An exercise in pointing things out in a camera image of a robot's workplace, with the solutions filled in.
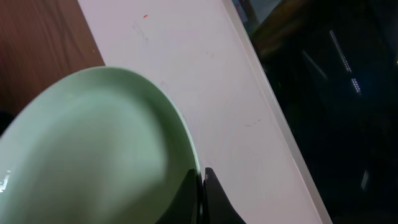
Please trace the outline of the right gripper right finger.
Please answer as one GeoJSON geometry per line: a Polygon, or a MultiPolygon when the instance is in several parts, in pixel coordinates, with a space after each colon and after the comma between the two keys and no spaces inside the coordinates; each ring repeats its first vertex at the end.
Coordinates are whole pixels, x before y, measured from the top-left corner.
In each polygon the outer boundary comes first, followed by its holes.
{"type": "Polygon", "coordinates": [[[203,223],[206,224],[245,224],[239,216],[225,191],[223,190],[214,170],[205,169],[203,183],[203,223]]]}

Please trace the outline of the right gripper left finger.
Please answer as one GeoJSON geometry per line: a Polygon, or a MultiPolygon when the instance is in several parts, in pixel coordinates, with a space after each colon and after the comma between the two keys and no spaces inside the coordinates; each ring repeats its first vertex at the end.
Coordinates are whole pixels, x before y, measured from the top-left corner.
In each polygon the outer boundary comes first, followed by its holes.
{"type": "Polygon", "coordinates": [[[195,169],[186,173],[172,202],[156,224],[195,224],[200,216],[201,183],[195,169]]]}

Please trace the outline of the green plate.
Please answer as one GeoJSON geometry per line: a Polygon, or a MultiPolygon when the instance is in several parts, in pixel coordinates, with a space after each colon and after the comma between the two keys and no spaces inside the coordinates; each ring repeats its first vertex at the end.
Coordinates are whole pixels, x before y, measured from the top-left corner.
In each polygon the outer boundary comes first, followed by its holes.
{"type": "Polygon", "coordinates": [[[198,170],[165,93],[116,67],[71,74],[1,135],[2,223],[154,223],[198,170]]]}

